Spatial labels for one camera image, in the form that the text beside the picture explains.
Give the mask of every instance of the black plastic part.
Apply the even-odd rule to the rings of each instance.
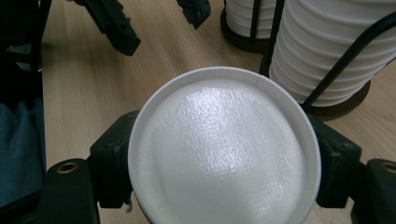
[[[183,8],[184,17],[194,29],[198,29],[210,16],[211,7],[208,0],[177,0],[177,3]]]
[[[267,55],[265,64],[269,67],[272,62],[272,56],[274,54],[274,48],[276,43],[277,32],[279,31],[280,21],[282,19],[283,6],[285,6],[285,0],[276,0],[273,24],[271,28],[270,41],[268,44]]]
[[[396,163],[386,160],[368,161],[366,181],[378,223],[396,223]]]
[[[119,117],[91,146],[88,162],[96,199],[103,208],[120,208],[131,199],[128,146],[139,111]]]
[[[321,120],[308,116],[317,135],[322,174],[317,204],[344,208],[354,173],[359,168],[361,148]]]
[[[90,168],[83,159],[62,161],[47,172],[36,223],[100,223]]]
[[[35,220],[40,191],[0,208],[0,223],[30,223]]]
[[[76,3],[87,8],[97,27],[102,34],[106,34],[114,49],[128,56],[134,55],[140,39],[117,0],[77,0]]]

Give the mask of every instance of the stack of paper cups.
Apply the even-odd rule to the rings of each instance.
[[[396,11],[394,0],[286,0],[270,78],[303,103],[355,39]],[[371,42],[313,103],[338,105],[396,57],[396,29]]]
[[[232,31],[250,37],[254,0],[227,0],[227,24]],[[276,0],[261,0],[257,21],[257,39],[268,39],[275,12]]]

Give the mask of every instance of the blue fabric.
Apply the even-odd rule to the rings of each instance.
[[[0,104],[0,207],[41,189],[45,173],[42,99],[12,112]]]

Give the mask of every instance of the screw hole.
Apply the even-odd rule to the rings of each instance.
[[[63,164],[58,168],[58,174],[68,174],[75,171],[78,168],[78,163],[76,162],[68,162]]]
[[[382,163],[382,167],[386,171],[396,174],[396,165],[395,164],[390,163],[390,162],[384,162],[384,163]]]

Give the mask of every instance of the table surface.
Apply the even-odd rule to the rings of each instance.
[[[53,1],[42,45],[47,163],[86,159],[90,146],[121,115],[142,108],[164,83],[196,68],[226,65],[259,72],[262,55],[230,45],[219,25],[223,1],[198,30],[185,20],[177,1],[120,1],[142,40],[133,57],[116,52],[88,11]],[[396,161],[396,62],[372,79],[363,103],[326,123],[363,148],[361,161]],[[314,206],[306,223],[351,223],[346,209]],[[148,223],[134,198],[134,210],[100,209],[102,223]]]

